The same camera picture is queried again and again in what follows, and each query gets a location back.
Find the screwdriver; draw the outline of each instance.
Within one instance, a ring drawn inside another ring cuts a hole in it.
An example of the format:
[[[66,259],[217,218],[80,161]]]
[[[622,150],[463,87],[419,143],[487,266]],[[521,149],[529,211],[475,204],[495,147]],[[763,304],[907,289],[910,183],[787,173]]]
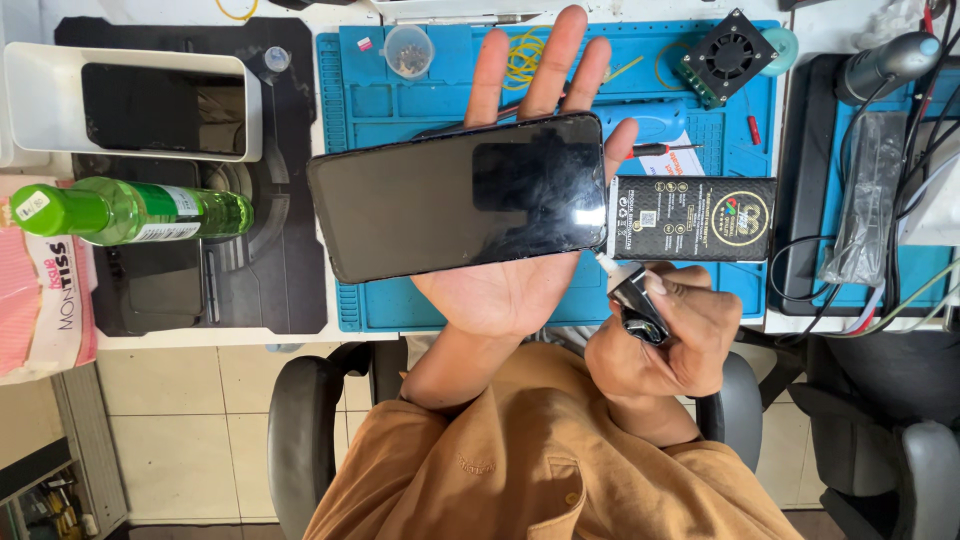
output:
[[[670,152],[670,150],[690,150],[691,148],[703,148],[703,144],[684,144],[681,146],[670,146],[669,144],[655,143],[655,144],[638,144],[634,146],[634,149],[627,155],[625,160],[630,158],[639,158],[641,156],[663,156]]]
[[[747,124],[750,126],[750,139],[754,146],[760,143],[760,129],[756,126],[756,116],[750,111],[750,96],[746,91],[743,92],[743,98],[747,100]]]

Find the white desk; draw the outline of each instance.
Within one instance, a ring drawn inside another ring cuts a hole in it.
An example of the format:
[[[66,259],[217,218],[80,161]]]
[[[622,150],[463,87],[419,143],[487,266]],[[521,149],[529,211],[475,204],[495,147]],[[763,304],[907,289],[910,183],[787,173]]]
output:
[[[245,13],[251,0],[221,0],[224,8],[234,14]],[[853,52],[850,36],[862,31],[866,25],[866,13],[878,7],[876,0],[833,0],[796,12],[780,12],[777,0],[673,0],[672,2],[581,0],[588,11],[590,22],[658,21],[682,19],[714,19],[725,17],[733,8],[740,8],[753,20],[775,19],[788,28],[793,28],[800,39],[805,56],[820,52]],[[242,25],[225,17],[217,9],[214,0],[40,0],[41,26],[45,43],[53,43],[53,33],[60,21],[68,16],[103,17],[113,24],[154,25]],[[558,11],[547,12],[524,24],[551,24]],[[379,25],[379,13],[367,1],[352,6],[313,5],[301,12],[285,10],[266,0],[260,0],[255,16],[301,18],[314,35],[336,32],[341,25]],[[778,108],[782,110],[784,90],[788,76],[780,77]],[[319,82],[315,84],[319,92]],[[311,129],[311,144],[314,154],[324,152],[321,108],[317,106],[318,120]],[[774,126],[774,170],[777,170],[780,151],[780,127],[782,115]],[[36,173],[72,175],[70,160],[66,155],[55,156],[54,162]],[[337,327],[334,280],[330,269],[326,273],[327,325],[317,334],[276,335],[266,329],[183,329],[151,332],[143,337],[106,337],[100,335],[101,349],[138,349],[154,347],[188,347],[202,345],[244,345],[262,343],[300,343],[316,341],[349,341],[396,339],[395,332],[349,333]],[[818,331],[840,330],[847,319],[828,317],[817,326]],[[743,324],[763,324],[763,319],[744,320]],[[807,317],[785,317],[767,311],[766,330],[770,332],[799,331],[809,324]]]

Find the black mousepad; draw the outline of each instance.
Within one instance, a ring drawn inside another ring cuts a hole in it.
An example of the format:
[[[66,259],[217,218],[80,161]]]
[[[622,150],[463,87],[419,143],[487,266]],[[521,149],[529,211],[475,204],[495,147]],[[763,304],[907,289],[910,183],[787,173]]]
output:
[[[243,26],[114,26],[102,18],[67,17],[54,32],[54,42],[230,55],[261,80],[263,159],[196,161],[203,187],[231,189],[251,198],[254,223],[243,236],[201,242],[204,314],[195,324],[179,328],[265,327],[274,333],[322,330],[326,325],[324,247],[317,241],[306,180],[306,164],[312,155],[310,125],[317,116],[313,36],[306,25],[297,18],[256,17]],[[263,61],[263,53],[272,46],[290,53],[291,63],[283,72],[269,70]],[[93,162],[102,167],[75,168],[78,180],[98,174],[100,168],[115,170],[117,160],[130,159],[98,158]],[[196,241],[177,243],[183,244],[184,250],[197,249]],[[97,278],[103,285],[111,275],[98,272]],[[110,318],[108,311],[95,310],[98,326]],[[114,328],[108,335],[169,328],[146,323],[136,329]]]

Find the office chair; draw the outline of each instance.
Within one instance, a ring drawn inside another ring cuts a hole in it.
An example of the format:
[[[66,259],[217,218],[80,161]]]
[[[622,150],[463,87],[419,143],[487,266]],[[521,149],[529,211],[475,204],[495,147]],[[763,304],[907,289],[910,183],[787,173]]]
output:
[[[267,463],[274,510],[288,540],[300,540],[336,475],[333,424],[344,376],[370,373],[372,402],[396,398],[407,369],[406,340],[345,343],[327,358],[287,362],[274,384]],[[723,388],[695,400],[707,440],[730,445],[756,471],[763,429],[760,394],[750,365],[730,353]]]
[[[960,537],[960,337],[939,331],[811,336],[806,383],[820,502],[847,537]]]

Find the fingernail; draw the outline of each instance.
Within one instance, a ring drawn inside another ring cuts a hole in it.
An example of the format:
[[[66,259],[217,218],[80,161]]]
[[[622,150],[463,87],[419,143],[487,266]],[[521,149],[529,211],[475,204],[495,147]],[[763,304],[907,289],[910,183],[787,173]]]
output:
[[[663,278],[647,270],[646,281],[647,290],[657,294],[666,294],[666,287],[663,286]]]

